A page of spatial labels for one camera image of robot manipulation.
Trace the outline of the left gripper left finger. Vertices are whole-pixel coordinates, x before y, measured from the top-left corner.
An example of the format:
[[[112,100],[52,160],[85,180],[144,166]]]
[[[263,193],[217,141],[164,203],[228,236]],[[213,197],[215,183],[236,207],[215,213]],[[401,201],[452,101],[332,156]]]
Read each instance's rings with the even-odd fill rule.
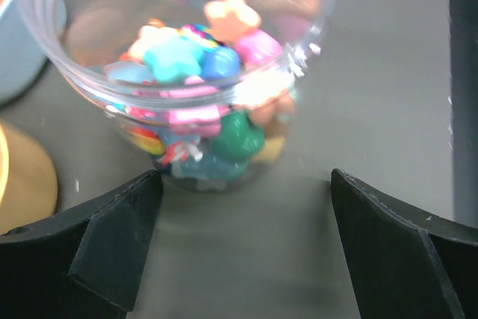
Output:
[[[2,318],[125,318],[161,206],[161,174],[1,236]]]

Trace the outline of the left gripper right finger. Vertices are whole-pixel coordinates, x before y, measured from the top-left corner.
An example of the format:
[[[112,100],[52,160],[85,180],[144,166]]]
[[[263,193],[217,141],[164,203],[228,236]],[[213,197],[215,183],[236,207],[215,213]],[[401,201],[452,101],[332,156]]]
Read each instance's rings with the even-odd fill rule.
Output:
[[[362,318],[477,317],[477,229],[339,169],[330,194]]]

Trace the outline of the clear plastic jar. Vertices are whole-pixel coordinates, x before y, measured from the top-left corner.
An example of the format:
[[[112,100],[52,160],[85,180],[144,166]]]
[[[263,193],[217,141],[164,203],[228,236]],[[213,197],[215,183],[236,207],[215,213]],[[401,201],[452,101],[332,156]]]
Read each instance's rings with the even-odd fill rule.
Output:
[[[282,155],[336,0],[19,0],[69,85],[172,184],[220,192]]]

